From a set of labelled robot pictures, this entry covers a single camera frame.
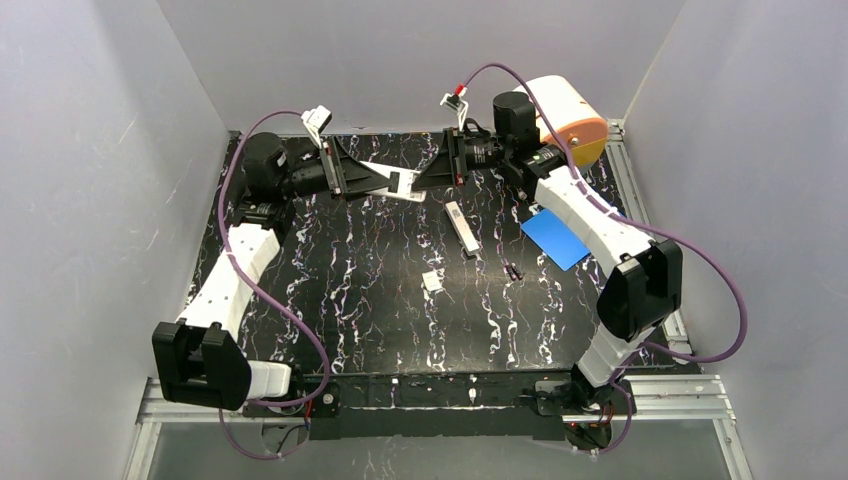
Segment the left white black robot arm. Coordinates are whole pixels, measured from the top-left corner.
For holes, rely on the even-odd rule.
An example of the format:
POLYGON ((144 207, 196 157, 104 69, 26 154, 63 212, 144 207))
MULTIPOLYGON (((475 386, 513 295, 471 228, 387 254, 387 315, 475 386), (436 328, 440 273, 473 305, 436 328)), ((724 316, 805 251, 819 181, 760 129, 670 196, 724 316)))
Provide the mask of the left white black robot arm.
POLYGON ((322 192, 351 200, 392 190, 396 179, 355 159, 337 136, 305 141, 294 154, 274 133, 242 138, 218 197, 222 251, 177 319, 152 335, 164 399, 230 411, 311 400, 298 367, 247 359, 238 345, 244 315, 293 224, 295 200, 322 192))

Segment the small white battery cover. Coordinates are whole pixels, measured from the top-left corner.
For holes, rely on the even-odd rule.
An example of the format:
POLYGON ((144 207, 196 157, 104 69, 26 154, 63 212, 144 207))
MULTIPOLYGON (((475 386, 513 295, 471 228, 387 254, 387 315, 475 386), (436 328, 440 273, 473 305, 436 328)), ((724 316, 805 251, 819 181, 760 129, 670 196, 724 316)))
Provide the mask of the small white battery cover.
POLYGON ((431 270, 422 274, 422 282, 426 291, 437 292, 443 289, 443 270, 431 270))

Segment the red white remote control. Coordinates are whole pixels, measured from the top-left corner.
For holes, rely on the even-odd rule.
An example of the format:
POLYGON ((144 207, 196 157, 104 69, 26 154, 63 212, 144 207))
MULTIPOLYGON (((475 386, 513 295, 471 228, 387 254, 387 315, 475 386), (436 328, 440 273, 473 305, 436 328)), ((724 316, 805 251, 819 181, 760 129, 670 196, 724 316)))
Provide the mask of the red white remote control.
POLYGON ((417 203, 421 203, 425 200, 425 191, 412 189, 412 184, 420 174, 419 171, 374 162, 365 162, 365 165, 389 179, 389 185, 387 187, 368 191, 368 195, 382 196, 417 203))

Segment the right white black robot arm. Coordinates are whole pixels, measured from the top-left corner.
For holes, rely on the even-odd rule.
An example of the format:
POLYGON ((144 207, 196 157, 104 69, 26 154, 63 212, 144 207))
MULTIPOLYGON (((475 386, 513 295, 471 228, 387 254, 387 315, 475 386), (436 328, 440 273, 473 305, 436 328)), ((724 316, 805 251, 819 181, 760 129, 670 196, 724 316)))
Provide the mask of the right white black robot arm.
POLYGON ((653 331, 681 303, 683 254, 672 240, 657 241, 591 188, 581 167, 596 161, 607 142, 606 121, 578 93, 540 86, 496 95, 492 129, 468 114, 466 86, 442 98, 457 123, 445 129, 439 153, 413 182, 416 190, 461 186, 473 170, 490 169, 589 251, 605 276, 596 303, 599 326, 567 379, 540 382, 530 392, 540 415, 585 411, 571 447, 590 455, 621 443, 611 421, 636 406, 624 372, 653 331))

